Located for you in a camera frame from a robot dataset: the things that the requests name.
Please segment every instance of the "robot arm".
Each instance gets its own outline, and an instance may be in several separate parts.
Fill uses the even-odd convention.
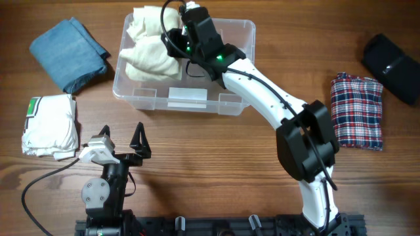
[[[246,99],[267,119],[276,130],[280,163],[299,181],[304,218],[318,235],[333,231],[339,213],[325,179],[332,174],[339,146],[327,108],[319,101],[307,104],[294,98],[259,72],[240,49],[224,45],[205,7],[189,2],[180,14],[182,30],[166,32],[161,20],[168,55],[197,63],[212,81]],[[302,135],[301,128],[310,132]]]
[[[115,154],[107,125],[83,146],[85,148],[79,158],[84,163],[94,162],[104,168],[101,177],[90,179],[81,191],[87,214],[81,235],[143,235],[142,226],[133,211],[123,210],[124,198],[132,195],[125,192],[129,177],[134,183],[129,167],[141,167],[143,159],[152,155],[143,124],[138,123],[131,139],[130,148],[134,149],[134,153]]]
[[[285,98],[289,105],[298,113],[304,111],[303,105],[306,103],[303,100],[297,99],[290,94],[286,93],[280,87],[275,85],[272,81],[267,79],[261,72],[259,72],[249,59],[237,60],[229,66],[240,71],[245,71],[258,78],[264,80],[269,84],[278,94]],[[278,98],[260,82],[253,79],[248,79],[244,75],[240,75],[233,72],[226,72],[222,75],[224,85],[228,90],[235,92],[242,98],[246,99],[270,124],[277,130],[282,126],[282,121],[291,120],[294,118],[293,114],[284,107],[278,100]],[[283,150],[279,150],[278,155],[283,153]],[[285,163],[285,168],[290,168],[287,162],[290,160],[280,159]],[[333,172],[333,167],[327,168],[329,175]],[[327,217],[327,199],[324,191],[324,185],[322,180],[325,175],[323,172],[315,175],[314,180],[307,182],[306,180],[299,181],[299,187],[301,189],[303,199],[303,216],[307,221],[314,226],[314,228],[323,230],[326,224],[325,218]],[[330,185],[327,185],[327,194],[329,198],[329,220],[328,224],[330,229],[333,229],[335,218],[338,214],[338,209],[334,204],[333,191]]]

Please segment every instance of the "black wire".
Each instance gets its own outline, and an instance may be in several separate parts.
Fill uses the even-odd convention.
[[[186,66],[185,66],[185,73],[189,76],[189,77],[193,77],[193,78],[202,78],[204,77],[203,75],[190,75],[188,73],[188,66],[190,65],[191,60],[187,61]]]
[[[181,2],[183,2],[184,4],[185,4],[185,2],[184,2],[184,0],[167,0],[166,2],[165,2],[165,4],[163,4],[163,6],[162,6],[162,10],[161,10],[161,12],[160,12],[160,23],[161,23],[161,26],[162,26],[162,30],[163,30],[163,33],[165,34],[165,36],[166,36],[166,39],[167,39],[167,41],[172,45],[172,47],[177,51],[177,52],[179,52],[179,54],[181,54],[183,57],[185,57],[185,58],[187,58],[187,59],[190,59],[191,61],[193,61],[193,62],[197,62],[199,65],[206,65],[206,66],[210,66],[210,67],[212,67],[212,68],[215,68],[216,66],[215,65],[212,65],[212,64],[209,64],[209,63],[207,63],[207,62],[204,62],[204,61],[202,61],[202,60],[199,60],[199,59],[197,59],[197,58],[192,58],[190,55],[188,55],[188,54],[186,54],[185,52],[183,52],[182,50],[180,50],[175,44],[174,44],[174,42],[172,42],[172,40],[171,40],[171,38],[168,36],[168,34],[167,34],[167,31],[166,31],[166,28],[165,28],[165,24],[163,23],[163,13],[165,12],[165,8],[166,8],[166,6],[170,3],[170,2],[172,2],[172,1],[181,1]],[[278,94],[277,93],[277,91],[275,91],[270,85],[268,85],[267,83],[265,83],[265,81],[263,81],[262,79],[260,79],[260,78],[258,78],[258,77],[256,77],[256,76],[254,76],[254,75],[251,75],[250,73],[246,73],[246,72],[243,72],[243,71],[239,71],[239,70],[237,70],[237,69],[232,69],[232,68],[228,68],[228,71],[232,71],[232,72],[234,72],[234,73],[238,73],[238,74],[240,74],[240,75],[244,75],[244,76],[246,76],[246,77],[248,77],[248,78],[252,78],[252,79],[254,79],[254,80],[256,80],[256,81],[258,81],[258,82],[260,82],[262,85],[264,85],[268,90],[270,90],[271,92],[273,92],[274,93],[274,95],[276,95],[276,97],[278,98],[278,99],[280,99],[280,102],[285,106],[285,108],[286,109],[288,109],[291,113],[292,113],[292,115],[294,116],[294,117],[296,117],[297,116],[297,114],[296,114],[296,111],[289,105],[289,103],[288,102],[286,102],[285,100],[284,100],[284,98],[280,95],[280,94]],[[324,175],[325,175],[325,178],[327,179],[327,181],[328,181],[328,183],[331,185],[331,187],[335,190],[335,191],[337,191],[338,190],[338,188],[337,188],[337,186],[334,184],[334,181],[331,179],[331,176],[328,174],[328,171],[327,171],[327,168],[326,168],[326,166],[324,165],[324,162],[322,161],[322,159],[321,159],[321,157],[320,157],[320,154],[319,154],[319,152],[318,152],[318,150],[316,149],[316,147],[315,147],[315,145],[314,145],[314,142],[312,141],[312,139],[310,138],[310,136],[309,136],[309,131],[306,129],[306,127],[302,124],[302,122],[300,121],[300,120],[297,120],[297,122],[298,122],[298,124],[299,124],[299,126],[303,129],[303,132],[304,132],[304,135],[306,135],[306,137],[308,138],[308,142],[309,142],[309,145],[310,145],[310,147],[314,150],[314,153],[315,153],[315,157],[316,157],[316,159],[318,160],[318,163],[320,164],[320,166],[321,166],[321,169],[322,169],[322,172],[324,173]]]
[[[329,195],[328,195],[328,188],[327,188],[327,182],[326,179],[323,178],[321,180],[322,185],[324,186],[324,195],[325,195],[325,202],[327,204],[325,210],[327,211],[326,217],[325,217],[325,227],[324,227],[324,236],[328,235],[328,226],[329,226],[329,212],[331,209],[329,208]]]
[[[126,193],[125,195],[124,195],[124,197],[130,197],[130,196],[133,196],[133,194],[136,192],[136,182],[134,181],[134,178],[133,178],[133,176],[131,175],[131,173],[129,172],[129,176],[130,176],[130,179],[131,179],[131,181],[133,182],[133,184],[134,184],[134,191],[132,192],[132,193]]]
[[[80,159],[79,158],[77,158],[75,161],[73,161],[72,163],[70,163],[70,164],[68,164],[68,165],[66,165],[65,167],[62,167],[62,168],[60,168],[60,169],[58,169],[58,170],[54,170],[54,171],[52,171],[52,172],[50,172],[50,173],[47,173],[47,174],[44,174],[44,175],[42,175],[42,176],[40,176],[40,177],[38,177],[38,178],[36,178],[36,179],[34,179],[34,180],[32,180],[32,182],[30,182],[26,187],[25,187],[25,189],[24,189],[24,191],[22,192],[22,206],[24,207],[24,210],[25,210],[25,212],[26,212],[26,214],[28,214],[28,216],[29,216],[29,218],[31,218],[31,220],[35,223],[35,225],[37,225],[38,226],[38,228],[40,229],[40,230],[42,230],[42,232],[44,232],[44,234],[46,234],[46,235],[48,235],[48,236],[53,236],[50,232],[48,232],[36,219],[35,219],[35,217],[33,217],[33,215],[32,215],[32,213],[31,213],[31,211],[28,209],[28,207],[26,206],[26,202],[25,202],[25,195],[26,195],[26,192],[28,191],[28,189],[32,186],[32,185],[34,185],[34,183],[36,183],[36,182],[38,182],[38,181],[40,181],[40,180],[42,180],[42,179],[44,179],[44,178],[46,178],[46,177],[48,177],[48,176],[52,176],[53,174],[56,174],[56,173],[58,173],[58,172],[60,172],[60,171],[63,171],[63,170],[66,170],[67,168],[69,168],[69,167],[71,167],[72,165],[74,165],[74,164],[76,164],[78,161],[79,161]]]

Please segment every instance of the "folded plaid fabric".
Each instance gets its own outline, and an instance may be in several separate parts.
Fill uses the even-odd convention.
[[[340,146],[382,150],[381,93],[375,79],[338,73],[331,82],[331,112]]]

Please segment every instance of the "green label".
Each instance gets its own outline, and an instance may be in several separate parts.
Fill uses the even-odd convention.
[[[26,113],[26,115],[33,115],[34,114],[35,105],[36,105],[38,99],[39,98],[31,98],[31,100],[29,101],[28,112]]]

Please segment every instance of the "folded black garment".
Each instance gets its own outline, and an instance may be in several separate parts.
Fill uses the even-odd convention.
[[[420,96],[420,64],[383,34],[366,45],[362,63],[401,101],[413,105]]]

